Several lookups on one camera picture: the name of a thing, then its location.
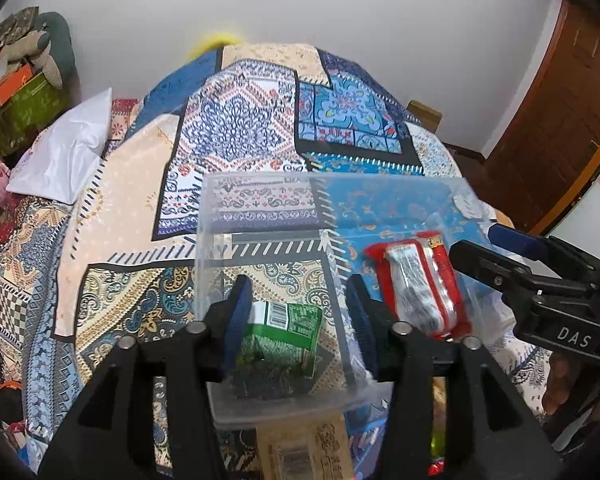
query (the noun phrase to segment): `white pillow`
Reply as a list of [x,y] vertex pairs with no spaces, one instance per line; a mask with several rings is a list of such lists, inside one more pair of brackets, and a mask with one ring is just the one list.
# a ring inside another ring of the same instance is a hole
[[100,162],[109,137],[111,88],[43,130],[11,170],[7,191],[72,204]]

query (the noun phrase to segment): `finger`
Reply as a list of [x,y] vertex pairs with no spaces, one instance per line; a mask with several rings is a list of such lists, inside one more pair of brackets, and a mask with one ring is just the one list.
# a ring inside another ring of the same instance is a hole
[[562,354],[553,352],[549,357],[549,366],[551,367],[551,373],[558,377],[566,377],[569,374],[570,362]]
[[542,407],[547,415],[553,415],[560,407],[560,404],[554,401],[554,398],[549,392],[546,392],[542,396]]
[[549,374],[549,379],[546,382],[547,393],[551,395],[553,401],[557,404],[566,402],[572,386],[567,378],[557,377],[555,374]]

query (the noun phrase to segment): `orange box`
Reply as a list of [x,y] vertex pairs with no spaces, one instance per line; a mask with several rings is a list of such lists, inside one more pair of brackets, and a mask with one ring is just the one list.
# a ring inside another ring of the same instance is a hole
[[31,70],[31,65],[25,63],[15,72],[10,73],[0,81],[0,107],[32,77],[33,71]]

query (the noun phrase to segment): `green box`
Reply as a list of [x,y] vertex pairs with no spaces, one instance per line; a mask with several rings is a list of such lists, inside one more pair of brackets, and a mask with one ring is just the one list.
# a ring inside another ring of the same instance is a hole
[[30,79],[0,108],[0,155],[28,148],[68,103],[67,90],[51,86],[43,73]]
[[315,305],[256,301],[242,340],[239,361],[263,360],[270,368],[313,377],[322,309]]

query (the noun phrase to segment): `checkered pattern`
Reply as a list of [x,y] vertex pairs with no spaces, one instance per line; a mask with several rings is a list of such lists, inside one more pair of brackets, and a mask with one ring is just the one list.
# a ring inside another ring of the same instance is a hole
[[0,277],[0,334],[22,348],[30,296]]

